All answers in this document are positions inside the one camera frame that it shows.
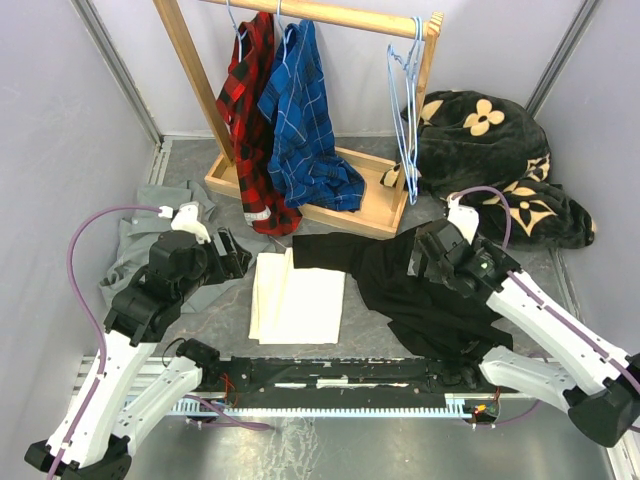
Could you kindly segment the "black shirt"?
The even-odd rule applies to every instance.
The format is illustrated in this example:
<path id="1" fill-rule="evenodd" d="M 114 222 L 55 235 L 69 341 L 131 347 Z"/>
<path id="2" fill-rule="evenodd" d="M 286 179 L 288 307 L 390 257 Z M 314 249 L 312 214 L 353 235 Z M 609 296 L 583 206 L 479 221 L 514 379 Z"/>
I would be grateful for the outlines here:
<path id="1" fill-rule="evenodd" d="M 347 273 L 370 310 L 388 317 L 388 327 L 410 353 L 434 360 L 479 361 L 513 337 L 493 326 L 500 315 L 444 285 L 407 274 L 413 229 L 387 240 L 351 233 L 296 235 L 294 267 Z"/>

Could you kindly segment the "light blue hangers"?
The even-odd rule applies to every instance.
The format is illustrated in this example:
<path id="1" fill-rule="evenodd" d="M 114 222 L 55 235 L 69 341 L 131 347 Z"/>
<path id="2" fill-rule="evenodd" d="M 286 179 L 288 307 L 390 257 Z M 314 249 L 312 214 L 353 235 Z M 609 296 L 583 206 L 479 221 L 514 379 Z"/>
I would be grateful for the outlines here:
<path id="1" fill-rule="evenodd" d="M 419 16 L 412 18 L 415 24 L 414 40 L 406 58 L 395 50 L 391 43 L 387 46 L 387 77 L 391 105 L 392 120 L 395 129 L 396 142 L 400 155 L 401 171 L 405 176 L 405 186 L 408 202 L 415 205 L 418 199 L 418 114 L 417 108 L 417 80 L 419 70 L 419 54 L 423 44 L 423 21 Z M 406 91 L 406 116 L 402 116 L 399 102 L 399 88 L 396 86 L 394 64 L 397 63 L 404 72 L 404 88 Z"/>

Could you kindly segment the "wooden clothes rack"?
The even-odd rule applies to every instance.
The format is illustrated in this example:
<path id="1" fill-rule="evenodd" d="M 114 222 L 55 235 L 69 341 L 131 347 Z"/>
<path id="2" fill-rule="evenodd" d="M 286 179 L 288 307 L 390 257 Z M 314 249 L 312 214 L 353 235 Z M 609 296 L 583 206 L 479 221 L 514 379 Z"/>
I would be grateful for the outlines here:
<path id="1" fill-rule="evenodd" d="M 397 234 L 405 205 L 415 199 L 417 171 L 336 146 L 316 24 L 411 39 L 407 97 L 421 104 L 441 13 L 424 21 L 314 2 L 251 1 L 255 15 L 235 26 L 227 76 L 214 92 L 178 3 L 156 8 L 220 148 L 207 185 L 238 198 L 251 228 L 288 235 L 309 219 L 376 239 Z"/>

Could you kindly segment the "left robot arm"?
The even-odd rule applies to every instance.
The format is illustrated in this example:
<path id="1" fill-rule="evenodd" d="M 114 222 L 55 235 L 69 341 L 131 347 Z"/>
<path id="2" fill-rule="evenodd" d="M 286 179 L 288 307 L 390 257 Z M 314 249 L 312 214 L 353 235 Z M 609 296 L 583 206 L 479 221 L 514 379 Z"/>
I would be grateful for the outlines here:
<path id="1" fill-rule="evenodd" d="M 226 228 L 202 237 L 167 231 L 150 246 L 148 262 L 118 292 L 89 375 L 64 420 L 31 444 L 26 463 L 48 478 L 122 479 L 160 420 L 196 387 L 221 378 L 219 352 L 190 339 L 131 403 L 132 385 L 186 301 L 202 286 L 243 277 L 251 262 Z"/>

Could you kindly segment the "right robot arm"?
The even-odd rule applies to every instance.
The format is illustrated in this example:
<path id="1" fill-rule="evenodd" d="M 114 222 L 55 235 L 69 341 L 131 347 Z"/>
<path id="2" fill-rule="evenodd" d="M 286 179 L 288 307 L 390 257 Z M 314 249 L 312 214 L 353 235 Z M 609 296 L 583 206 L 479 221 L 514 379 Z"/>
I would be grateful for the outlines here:
<path id="1" fill-rule="evenodd" d="M 566 413 L 600 446 L 612 448 L 639 418 L 639 357 L 594 333 L 555 302 L 491 241 L 470 240 L 447 219 L 417 228 L 409 273 L 472 298 L 524 331 L 553 363 L 494 347 L 458 368 L 467 389 L 517 390 Z"/>

